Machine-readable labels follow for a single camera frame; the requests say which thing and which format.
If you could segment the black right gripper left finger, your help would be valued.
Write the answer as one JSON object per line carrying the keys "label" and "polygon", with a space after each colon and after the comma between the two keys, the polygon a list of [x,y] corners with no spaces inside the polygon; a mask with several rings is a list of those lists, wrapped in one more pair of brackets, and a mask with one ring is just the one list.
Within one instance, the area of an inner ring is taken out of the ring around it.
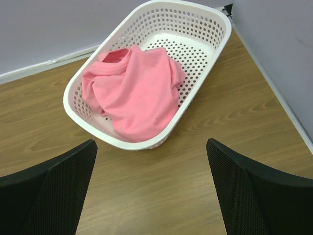
{"label": "black right gripper left finger", "polygon": [[50,160],[0,179],[2,235],[76,234],[97,145],[88,140]]}

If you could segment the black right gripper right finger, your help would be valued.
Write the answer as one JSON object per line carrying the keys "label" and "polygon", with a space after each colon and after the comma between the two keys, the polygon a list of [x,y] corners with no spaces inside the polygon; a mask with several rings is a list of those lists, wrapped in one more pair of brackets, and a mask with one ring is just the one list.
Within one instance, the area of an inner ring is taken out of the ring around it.
{"label": "black right gripper right finger", "polygon": [[311,235],[313,181],[269,167],[217,140],[206,144],[228,235]]}

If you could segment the white perforated plastic basket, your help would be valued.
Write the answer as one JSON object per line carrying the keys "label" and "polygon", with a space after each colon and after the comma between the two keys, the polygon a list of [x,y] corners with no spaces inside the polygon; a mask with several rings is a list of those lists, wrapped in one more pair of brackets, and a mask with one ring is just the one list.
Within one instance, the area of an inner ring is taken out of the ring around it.
{"label": "white perforated plastic basket", "polygon": [[82,96],[82,69],[65,88],[64,110],[81,128],[112,146],[134,151],[156,148],[167,140],[194,99],[231,30],[231,22],[221,10],[183,0],[150,0],[135,8],[86,61],[90,65],[104,51],[136,44],[142,50],[163,47],[181,64],[186,77],[178,89],[178,111],[169,125],[151,140],[127,142],[114,132],[108,117],[91,110]]}

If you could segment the pink t shirt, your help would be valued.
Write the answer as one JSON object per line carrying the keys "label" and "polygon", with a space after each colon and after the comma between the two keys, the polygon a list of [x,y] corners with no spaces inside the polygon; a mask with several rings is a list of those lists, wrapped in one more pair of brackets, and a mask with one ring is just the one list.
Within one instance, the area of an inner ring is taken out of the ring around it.
{"label": "pink t shirt", "polygon": [[92,111],[112,120],[116,134],[130,142],[162,132],[178,110],[181,64],[163,47],[137,45],[103,52],[82,74],[82,95]]}

